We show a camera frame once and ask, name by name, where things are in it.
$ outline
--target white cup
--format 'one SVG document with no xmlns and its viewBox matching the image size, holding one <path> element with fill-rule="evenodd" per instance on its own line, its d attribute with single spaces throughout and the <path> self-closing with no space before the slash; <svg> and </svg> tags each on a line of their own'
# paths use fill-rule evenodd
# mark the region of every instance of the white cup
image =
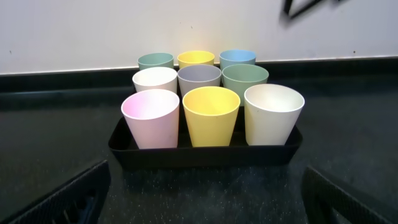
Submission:
<svg viewBox="0 0 398 224">
<path fill-rule="evenodd" d="M 132 77 L 137 92 L 163 89 L 177 93 L 177 72 L 172 68 L 153 67 L 137 72 Z"/>
<path fill-rule="evenodd" d="M 300 93 L 286 86 L 261 84 L 248 88 L 244 92 L 248 144 L 284 145 L 304 103 Z"/>
<path fill-rule="evenodd" d="M 155 149 L 177 147 L 179 108 L 177 94 L 153 89 L 129 96 L 121 110 L 138 148 Z"/>
<path fill-rule="evenodd" d="M 181 68 L 178 73 L 181 95 L 204 86 L 220 86 L 221 70 L 212 65 L 192 65 Z"/>
</svg>

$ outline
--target yellow cup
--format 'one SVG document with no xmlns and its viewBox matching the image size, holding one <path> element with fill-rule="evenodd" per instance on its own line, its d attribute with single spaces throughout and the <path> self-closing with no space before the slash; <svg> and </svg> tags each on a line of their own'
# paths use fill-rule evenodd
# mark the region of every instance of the yellow cup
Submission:
<svg viewBox="0 0 398 224">
<path fill-rule="evenodd" d="M 193 147 L 229 146 L 241 100 L 234 91 L 205 86 L 182 99 Z"/>
<path fill-rule="evenodd" d="M 214 55 L 207 51 L 193 50 L 180 54 L 178 58 L 178 65 L 185 68 L 191 65 L 214 65 Z"/>
</svg>

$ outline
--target cup rim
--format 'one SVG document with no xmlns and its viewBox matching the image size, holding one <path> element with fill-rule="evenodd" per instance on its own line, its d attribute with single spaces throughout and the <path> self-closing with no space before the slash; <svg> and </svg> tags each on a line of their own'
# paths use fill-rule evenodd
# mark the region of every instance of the cup rim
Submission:
<svg viewBox="0 0 398 224">
<path fill-rule="evenodd" d="M 268 85 L 268 86 L 273 85 L 273 86 L 279 86 L 279 87 L 282 87 L 282 88 L 289 89 L 290 91 L 292 91 L 292 92 L 298 94 L 298 95 L 301 97 L 301 99 L 303 99 L 303 103 L 302 103 L 298 108 L 296 108 L 296 109 L 292 109 L 292 110 L 288 110 L 288 111 L 274 111 L 274 110 L 270 110 L 270 109 L 265 109 L 265 108 L 263 108 L 263 107 L 261 107 L 261 106 L 258 106 L 258 105 L 256 105 L 256 104 L 252 103 L 250 100 L 248 100 L 248 98 L 247 98 L 247 96 L 246 96 L 246 93 L 248 92 L 248 90 L 250 90 L 251 88 L 254 88 L 254 87 L 256 87 L 256 86 L 264 86 L 264 85 Z M 254 85 L 254 86 L 251 86 L 251 87 L 247 88 L 247 90 L 244 92 L 244 100 L 245 100 L 246 102 L 248 102 L 250 105 L 254 106 L 255 108 L 259 108 L 260 110 L 269 111 L 269 112 L 273 112 L 273 113 L 290 113 L 290 112 L 294 112 L 294 111 L 297 111 L 297 110 L 302 109 L 303 106 L 304 106 L 304 104 L 305 104 L 305 99 L 304 99 L 303 95 L 301 95 L 301 94 L 300 94 L 299 92 L 297 92 L 296 90 L 294 90 L 294 89 L 292 89 L 292 88 L 289 88 L 289 87 L 287 87 L 287 86 L 277 85 L 277 84 L 268 84 L 268 83 L 267 83 L 267 84 L 258 84 L 258 85 Z"/>
<path fill-rule="evenodd" d="M 229 62 L 247 62 L 248 61 L 248 60 L 230 60 L 230 59 L 227 59 L 227 58 L 224 58 L 224 57 L 221 56 L 222 53 L 229 52 L 229 51 L 250 52 L 250 53 L 253 53 L 254 57 L 249 59 L 249 60 L 256 59 L 256 53 L 255 52 L 253 52 L 251 50 L 241 50 L 241 49 L 225 50 L 225 51 L 220 53 L 220 58 L 222 58 L 223 60 L 229 61 Z"/>
<path fill-rule="evenodd" d="M 231 111 L 226 112 L 226 113 L 222 113 L 222 114 L 203 114 L 203 113 L 198 113 L 198 112 L 196 112 L 196 111 L 191 110 L 190 108 L 188 108 L 188 107 L 185 105 L 185 97 L 186 97 L 190 92 L 192 92 L 192 91 L 198 91 L 198 90 L 203 89 L 203 88 L 222 88 L 222 89 L 225 89 L 225 90 L 227 90 L 227 91 L 230 91 L 230 92 L 232 92 L 236 97 L 238 97 L 238 100 L 239 100 L 239 101 L 238 101 L 238 105 L 237 105 L 235 108 L 233 108 Z M 200 116 L 222 116 L 222 115 L 226 115 L 226 114 L 232 113 L 232 112 L 234 112 L 235 110 L 237 110 L 237 109 L 240 107 L 240 105 L 241 105 L 241 98 L 240 98 L 239 95 L 238 95 L 237 93 L 235 93 L 234 91 L 232 91 L 232 90 L 230 90 L 230 89 L 227 89 L 227 88 L 224 88 L 224 87 L 220 87 L 220 86 L 203 86 L 203 87 L 195 88 L 195 89 L 189 91 L 187 94 L 185 94 L 184 97 L 182 98 L 182 105 L 183 105 L 183 107 L 184 107 L 185 109 L 189 110 L 191 113 L 194 113 L 194 114 L 197 114 L 197 115 L 200 115 Z"/>
<path fill-rule="evenodd" d="M 124 106 L 125 102 L 127 102 L 130 98 L 137 97 L 137 95 L 140 95 L 140 94 L 145 94 L 145 93 L 148 92 L 148 91 L 166 91 L 167 94 L 169 94 L 168 92 L 173 93 L 173 97 L 176 97 L 176 99 L 177 99 L 177 104 L 173 107 L 172 110 L 168 111 L 167 113 L 165 113 L 165 114 L 163 114 L 163 115 L 161 115 L 161 116 L 157 116 L 157 117 L 154 117 L 154 118 L 142 119 L 142 118 L 137 118 L 137 117 L 134 117 L 134 116 L 130 116 L 130 115 L 128 115 L 126 112 L 124 112 L 123 106 Z M 168 115 L 169 113 L 171 113 L 171 112 L 173 112 L 175 109 L 177 109 L 177 107 L 178 107 L 179 105 L 180 105 L 180 98 L 179 98 L 178 95 L 175 94 L 174 92 L 172 92 L 172 91 L 170 91 L 170 90 L 164 90 L 164 89 L 151 89 L 151 90 L 139 91 L 139 92 L 137 92 L 137 93 L 135 93 L 135 94 L 133 94 L 133 95 L 127 97 L 127 98 L 123 101 L 122 106 L 120 107 L 120 109 L 121 109 L 121 111 L 122 111 L 122 114 L 123 114 L 124 116 L 128 117 L 128 118 L 135 119 L 135 120 L 139 120 L 139 121 L 148 121 L 148 120 L 153 120 L 153 119 L 161 118 L 161 117 L 163 117 L 163 116 Z"/>
<path fill-rule="evenodd" d="M 143 84 L 141 84 L 141 83 L 136 81 L 136 75 L 141 75 L 144 72 L 148 72 L 148 70 L 150 70 L 150 69 L 152 69 L 152 70 L 153 69 L 166 69 L 166 70 L 171 69 L 171 70 L 173 70 L 175 72 L 175 76 L 173 76 L 173 78 L 171 80 L 167 81 L 167 82 L 164 82 L 164 83 L 161 83 L 161 84 L 156 84 L 156 85 L 143 85 Z M 144 69 L 144 70 L 139 70 L 137 73 L 135 73 L 132 76 L 132 82 L 135 83 L 135 84 L 138 84 L 140 86 L 159 86 L 159 85 L 164 85 L 164 84 L 170 83 L 170 82 L 174 81 L 176 78 L 177 78 L 177 71 L 175 71 L 173 68 L 169 68 L 169 67 L 152 67 L 152 68 L 147 68 L 147 69 Z"/>
<path fill-rule="evenodd" d="M 180 76 L 180 71 L 181 71 L 181 70 L 184 70 L 184 69 L 186 69 L 186 68 L 192 67 L 192 66 L 210 66 L 210 67 L 214 67 L 214 68 L 216 68 L 216 69 L 218 69 L 218 70 L 220 71 L 220 74 L 219 74 L 216 78 L 214 78 L 214 79 L 205 80 L 205 81 L 191 81 L 191 80 L 187 80 L 187 79 L 182 78 L 182 77 Z M 223 74 L 223 73 L 221 72 L 221 69 L 219 69 L 219 68 L 217 68 L 216 66 L 213 66 L 213 65 L 192 65 L 192 66 L 187 66 L 187 67 L 181 68 L 181 69 L 177 72 L 178 78 L 181 79 L 181 80 L 184 80 L 184 81 L 186 81 L 186 82 L 192 82 L 192 83 L 205 83 L 205 82 L 214 81 L 214 80 L 218 79 L 219 77 L 221 77 L 222 74 Z"/>
<path fill-rule="evenodd" d="M 259 68 L 262 68 L 263 70 L 265 70 L 265 71 L 267 72 L 267 75 L 266 75 L 266 77 L 263 78 L 263 79 L 256 80 L 256 81 L 250 81 L 250 82 L 249 82 L 249 81 L 239 81 L 239 80 L 235 80 L 235 79 L 233 79 L 233 78 L 227 77 L 227 76 L 224 74 L 224 71 L 225 71 L 227 68 L 232 67 L 232 66 L 248 66 L 248 67 L 253 67 L 253 66 L 255 66 L 255 67 L 259 67 Z M 222 74 L 223 74 L 223 77 L 224 77 L 224 78 L 227 78 L 227 79 L 232 80 L 232 81 L 234 81 L 234 82 L 241 82 L 241 83 L 256 83 L 256 82 L 264 81 L 264 80 L 266 80 L 267 78 L 269 78 L 269 72 L 268 72 L 268 70 L 266 70 L 265 68 L 263 68 L 263 67 L 261 67 L 261 66 L 258 66 L 258 65 L 249 65 L 249 64 L 236 64 L 236 65 L 227 66 L 227 67 L 225 67 L 225 68 L 223 69 Z"/>
<path fill-rule="evenodd" d="M 183 60 L 180 59 L 180 56 L 181 56 L 181 55 L 184 55 L 184 54 L 191 54 L 191 53 L 195 53 L 195 52 L 204 52 L 204 53 L 206 53 L 206 54 L 211 54 L 211 55 L 213 56 L 213 58 L 210 59 L 210 60 L 204 60 L 204 61 L 202 61 L 202 62 L 187 62 L 187 61 L 183 61 Z M 213 53 L 209 52 L 209 51 L 206 51 L 206 50 L 190 50 L 190 51 L 187 51 L 187 52 L 182 52 L 182 53 L 180 53 L 180 54 L 177 56 L 177 60 L 178 60 L 179 62 L 188 63 L 188 64 L 197 64 L 197 63 L 210 62 L 210 61 L 212 61 L 212 60 L 214 60 L 214 59 L 215 59 L 215 55 L 214 55 Z"/>
<path fill-rule="evenodd" d="M 155 54 L 168 54 L 168 55 L 170 55 L 172 58 L 171 58 L 170 60 L 166 61 L 166 62 L 162 62 L 162 63 L 152 63 L 152 64 L 141 63 L 141 62 L 139 61 L 142 57 L 145 57 L 145 56 L 148 56 L 148 55 L 155 55 Z M 167 63 L 167 62 L 170 62 L 170 61 L 173 61 L 173 60 L 174 60 L 174 56 L 173 56 L 172 54 L 170 54 L 170 53 L 166 53 L 166 52 L 155 52 L 155 53 L 145 54 L 145 55 L 139 57 L 139 58 L 137 59 L 137 63 L 138 63 L 139 65 L 161 65 L 161 64 L 163 64 L 163 63 Z"/>
</svg>

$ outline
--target black baseboard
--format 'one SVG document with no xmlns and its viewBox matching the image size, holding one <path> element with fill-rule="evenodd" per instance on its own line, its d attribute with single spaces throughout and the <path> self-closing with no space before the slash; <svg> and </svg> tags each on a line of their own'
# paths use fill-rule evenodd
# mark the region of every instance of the black baseboard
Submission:
<svg viewBox="0 0 398 224">
<path fill-rule="evenodd" d="M 258 65 L 269 71 L 269 80 L 398 73 L 398 58 L 262 62 Z M 132 86 L 131 78 L 137 71 L 138 68 L 3 76 L 0 77 L 0 93 Z"/>
</svg>

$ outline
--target green cup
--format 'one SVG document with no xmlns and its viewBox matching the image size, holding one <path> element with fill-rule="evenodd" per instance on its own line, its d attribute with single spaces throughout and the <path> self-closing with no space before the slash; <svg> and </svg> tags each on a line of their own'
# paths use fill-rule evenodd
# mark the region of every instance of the green cup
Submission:
<svg viewBox="0 0 398 224">
<path fill-rule="evenodd" d="M 174 57 L 168 53 L 147 54 L 138 59 L 140 70 L 152 67 L 174 68 Z"/>
<path fill-rule="evenodd" d="M 244 92 L 254 85 L 265 84 L 269 73 L 265 68 L 257 65 L 230 65 L 223 69 L 224 87 L 228 88 L 241 99 L 240 106 L 244 105 Z"/>
</svg>

